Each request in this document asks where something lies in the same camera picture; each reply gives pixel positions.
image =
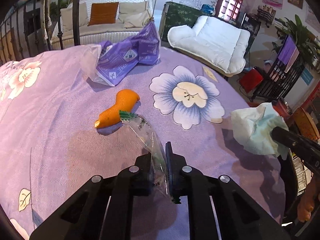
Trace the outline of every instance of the person's foot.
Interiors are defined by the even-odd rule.
[[[306,191],[301,197],[298,205],[298,219],[300,222],[309,221],[311,212],[315,208],[314,199],[318,195],[320,201],[319,187],[317,187],[316,178],[312,178],[311,182],[307,185]]]

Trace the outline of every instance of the cable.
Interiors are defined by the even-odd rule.
[[[243,94],[246,98],[248,98],[248,99],[250,100],[250,98],[249,98],[248,94],[243,93],[243,92],[241,91],[241,88],[242,88],[242,86],[240,85],[240,87],[239,87],[239,91],[240,91],[240,93],[241,93],[241,94]]]

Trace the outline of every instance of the floral pattern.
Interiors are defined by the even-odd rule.
[[[20,226],[14,218],[11,218],[10,222],[12,223],[14,228],[19,232],[19,234],[23,237],[24,240],[29,240],[29,235],[27,231],[22,226]]]
[[[168,4],[169,7],[165,19],[163,34],[160,35],[162,37],[162,41],[168,42],[167,36],[171,27],[188,25],[192,28],[200,16],[212,16],[211,14],[204,13],[183,4],[175,2],[168,2]]]
[[[1,92],[1,95],[0,95],[0,101],[3,101],[3,99],[4,99],[4,95],[5,95],[5,93],[6,93],[5,88],[4,88],[4,89],[2,89],[2,91],[0,91],[0,92]]]
[[[196,76],[184,66],[177,66],[173,75],[162,73],[152,79],[150,90],[156,109],[164,115],[173,112],[173,120],[189,130],[201,122],[221,123],[225,110],[216,98],[219,90],[204,76]]]
[[[23,89],[31,87],[37,80],[41,64],[40,61],[28,63],[23,68],[19,68],[9,80],[9,86],[12,89],[8,99],[17,97]]]

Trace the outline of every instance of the red stool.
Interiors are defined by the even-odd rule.
[[[253,68],[240,79],[239,83],[244,88],[244,91],[249,93],[252,89],[258,86],[262,80],[263,76]]]

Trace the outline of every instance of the metal bolt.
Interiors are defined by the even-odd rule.
[[[97,183],[97,182],[99,182],[101,180],[101,176],[99,176],[99,175],[95,175],[95,176],[93,176],[92,178],[91,178],[91,181],[93,182],[93,183]]]
[[[191,172],[191,171],[192,171],[192,168],[191,168],[190,166],[183,166],[183,167],[182,167],[182,170],[183,170],[184,172]]]
[[[222,175],[220,177],[220,180],[224,183],[228,183],[230,181],[230,178],[227,175]]]
[[[138,166],[131,166],[131,167],[129,168],[129,171],[132,172],[132,173],[137,172],[138,170],[139,170],[139,167],[138,167]]]

